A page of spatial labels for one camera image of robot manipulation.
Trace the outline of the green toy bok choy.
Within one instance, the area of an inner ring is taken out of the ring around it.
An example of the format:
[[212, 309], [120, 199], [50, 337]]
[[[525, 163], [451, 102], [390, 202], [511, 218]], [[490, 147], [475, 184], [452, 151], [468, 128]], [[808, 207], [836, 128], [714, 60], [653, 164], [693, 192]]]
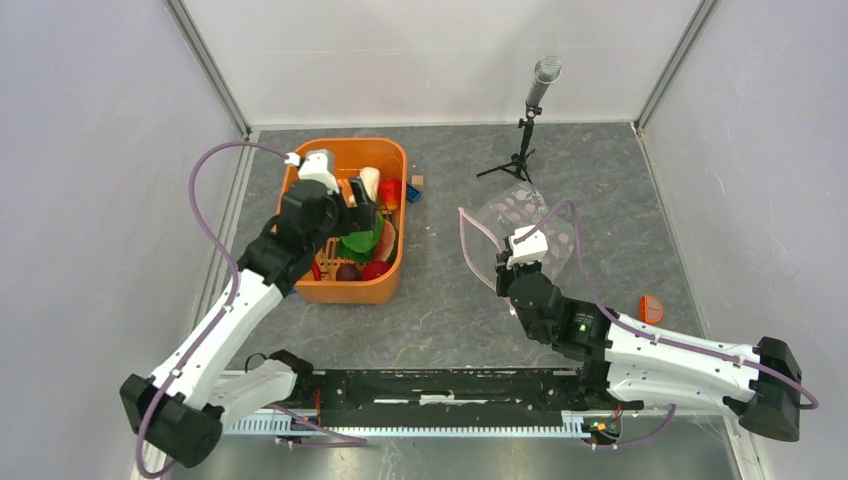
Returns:
[[[381, 179], [380, 171], [371, 166], [363, 167], [359, 171], [359, 178], [365, 187], [369, 200], [377, 204], [378, 186]], [[336, 251], [338, 257], [356, 263], [369, 261], [381, 239], [383, 226], [382, 214], [379, 210], [376, 210], [375, 227], [372, 230], [359, 231], [340, 238]]]

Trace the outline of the clear polka dot zip bag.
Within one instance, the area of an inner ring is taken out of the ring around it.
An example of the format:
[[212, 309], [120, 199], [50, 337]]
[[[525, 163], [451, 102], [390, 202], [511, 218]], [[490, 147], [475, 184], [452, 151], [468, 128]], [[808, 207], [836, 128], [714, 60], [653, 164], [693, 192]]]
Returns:
[[[520, 228], [535, 226], [548, 211], [542, 193], [528, 182], [506, 189], [475, 211], [460, 207], [460, 247], [469, 270], [483, 285], [494, 290], [496, 255], [503, 250], [504, 239]], [[541, 232], [548, 243], [541, 270], [555, 281], [575, 250], [575, 229], [571, 222], [556, 216]]]

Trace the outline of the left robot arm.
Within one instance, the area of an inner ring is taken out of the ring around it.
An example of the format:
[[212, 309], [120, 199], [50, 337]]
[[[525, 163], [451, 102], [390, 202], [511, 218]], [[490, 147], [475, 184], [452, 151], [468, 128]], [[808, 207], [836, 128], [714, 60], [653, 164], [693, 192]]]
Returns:
[[136, 434], [136, 467], [148, 479], [144, 446], [162, 451], [173, 464], [193, 468], [215, 449], [225, 427], [269, 403], [306, 405], [313, 379], [283, 360], [219, 385], [228, 362], [259, 322], [310, 272], [325, 243], [368, 231], [378, 206], [363, 180], [349, 181], [354, 205], [337, 183], [298, 180], [281, 197], [279, 212], [229, 266], [222, 296], [176, 351], [146, 377], [129, 375], [119, 388], [131, 430]]

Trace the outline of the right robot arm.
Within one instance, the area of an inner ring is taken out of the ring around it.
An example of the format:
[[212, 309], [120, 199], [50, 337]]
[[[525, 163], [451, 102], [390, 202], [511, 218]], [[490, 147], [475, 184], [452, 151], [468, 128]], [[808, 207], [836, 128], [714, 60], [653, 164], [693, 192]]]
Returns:
[[496, 293], [527, 338], [581, 363], [585, 405], [674, 404], [733, 415], [761, 437], [799, 441], [802, 371], [786, 342], [730, 344], [657, 328], [564, 296], [538, 262], [498, 260], [495, 272]]

